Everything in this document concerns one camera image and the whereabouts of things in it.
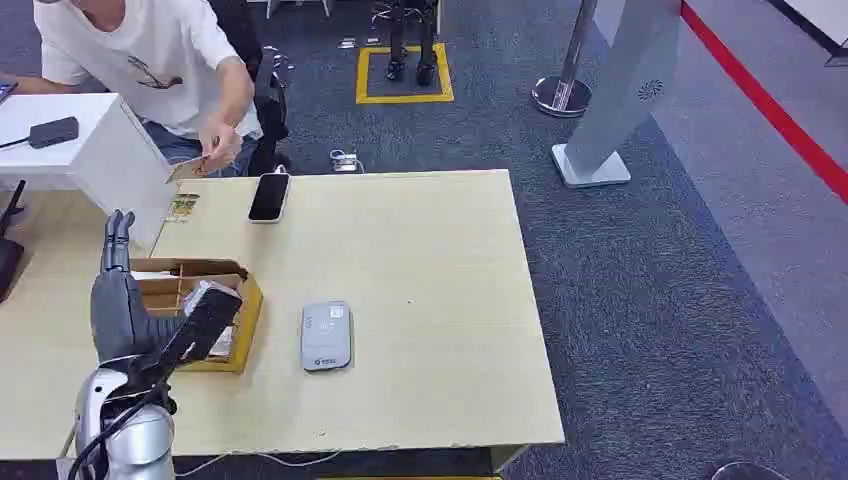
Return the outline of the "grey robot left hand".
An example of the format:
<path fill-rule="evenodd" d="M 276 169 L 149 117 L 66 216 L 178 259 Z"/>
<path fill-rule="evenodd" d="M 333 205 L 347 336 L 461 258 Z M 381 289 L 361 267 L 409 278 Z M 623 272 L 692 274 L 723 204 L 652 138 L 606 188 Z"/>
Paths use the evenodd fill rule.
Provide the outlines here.
<path fill-rule="evenodd" d="M 184 365 L 206 359 L 231 326 L 242 299 L 234 290 L 201 281 L 173 316 L 156 317 L 145 308 L 129 258 L 133 212 L 116 210 L 104 226 L 100 271 L 90 296 L 90 323 L 102 368 L 129 381 L 153 384 Z"/>

